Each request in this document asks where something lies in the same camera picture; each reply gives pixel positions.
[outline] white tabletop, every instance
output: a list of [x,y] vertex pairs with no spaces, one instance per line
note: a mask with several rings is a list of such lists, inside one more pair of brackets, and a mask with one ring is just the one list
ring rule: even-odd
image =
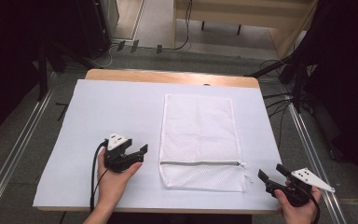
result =
[[[250,180],[245,192],[179,190],[165,187],[158,153],[165,94],[232,99],[243,161]],[[96,147],[110,133],[132,138],[128,153],[148,144],[144,165],[133,176],[117,211],[161,213],[276,213],[258,169],[284,182],[275,170],[281,159],[258,88],[78,80],[57,143],[41,176],[34,206],[48,211],[87,211]]]

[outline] mesh laundry bag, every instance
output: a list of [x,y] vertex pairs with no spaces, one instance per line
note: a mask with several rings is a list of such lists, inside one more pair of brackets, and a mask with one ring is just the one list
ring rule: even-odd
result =
[[245,191],[229,98],[165,96],[159,172],[167,187]]

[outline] wooden table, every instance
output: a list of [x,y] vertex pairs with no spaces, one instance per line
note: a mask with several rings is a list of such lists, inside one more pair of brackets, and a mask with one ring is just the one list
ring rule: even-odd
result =
[[[158,153],[167,93],[232,99],[243,143],[241,150],[246,155],[246,172],[253,179],[245,192],[178,190],[163,185],[158,174]],[[91,159],[112,127],[133,138],[133,147],[149,145],[144,165],[132,177],[116,211],[248,215],[278,212],[277,201],[265,192],[264,183],[257,177],[258,169],[276,173],[275,166],[281,158],[255,78],[105,69],[89,70],[86,80],[77,83],[60,136],[39,181],[35,207],[45,211],[89,210]],[[275,177],[284,182],[283,176]]]
[[[186,18],[189,0],[173,2],[173,46],[176,20]],[[193,0],[191,20],[268,27],[280,58],[287,56],[307,30],[317,0]]]

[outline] white zippered pouch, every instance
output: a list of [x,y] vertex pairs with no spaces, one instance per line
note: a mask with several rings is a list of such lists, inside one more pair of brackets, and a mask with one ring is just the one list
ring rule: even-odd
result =
[[230,98],[165,96],[159,172],[167,187],[246,190]]

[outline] hand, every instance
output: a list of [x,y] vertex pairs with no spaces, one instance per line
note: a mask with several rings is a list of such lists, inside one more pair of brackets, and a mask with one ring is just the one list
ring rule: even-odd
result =
[[[293,207],[289,201],[287,201],[286,195],[281,190],[275,189],[274,192],[281,205],[280,210],[283,213],[283,218],[286,224],[310,224],[312,222],[316,206],[311,200],[301,207]],[[319,202],[322,196],[321,191],[318,188],[312,187],[311,194],[316,202]]]
[[[105,151],[106,149],[104,148],[98,155],[98,179],[106,171],[103,164]],[[106,223],[123,196],[128,181],[141,166],[140,162],[136,162],[121,174],[108,170],[100,180],[98,202],[95,205],[95,209],[84,223]]]

